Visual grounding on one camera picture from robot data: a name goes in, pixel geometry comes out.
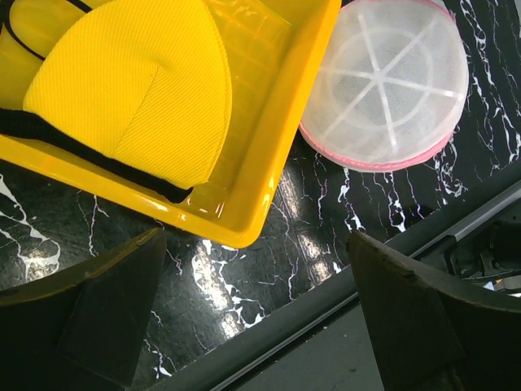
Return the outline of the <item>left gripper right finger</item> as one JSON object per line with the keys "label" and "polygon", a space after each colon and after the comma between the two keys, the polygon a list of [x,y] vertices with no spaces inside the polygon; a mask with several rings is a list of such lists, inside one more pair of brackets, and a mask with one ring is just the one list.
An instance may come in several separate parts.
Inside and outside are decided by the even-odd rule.
{"label": "left gripper right finger", "polygon": [[348,255],[386,390],[518,390],[520,300],[364,233]]}

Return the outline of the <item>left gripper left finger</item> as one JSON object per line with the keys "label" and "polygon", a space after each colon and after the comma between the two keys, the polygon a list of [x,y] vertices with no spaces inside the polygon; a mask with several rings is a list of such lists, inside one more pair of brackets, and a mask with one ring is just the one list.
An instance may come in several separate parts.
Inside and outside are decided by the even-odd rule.
{"label": "left gripper left finger", "polygon": [[166,254],[149,230],[1,292],[3,388],[128,388]]}

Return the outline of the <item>white pink mesh laundry bag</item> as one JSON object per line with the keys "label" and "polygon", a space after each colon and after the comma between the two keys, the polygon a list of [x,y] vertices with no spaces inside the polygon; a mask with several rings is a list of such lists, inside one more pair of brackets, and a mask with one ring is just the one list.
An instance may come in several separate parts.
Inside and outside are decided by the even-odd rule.
{"label": "white pink mesh laundry bag", "polygon": [[353,1],[339,10],[300,132],[345,168],[405,169],[448,143],[468,86],[462,37],[445,7]]}

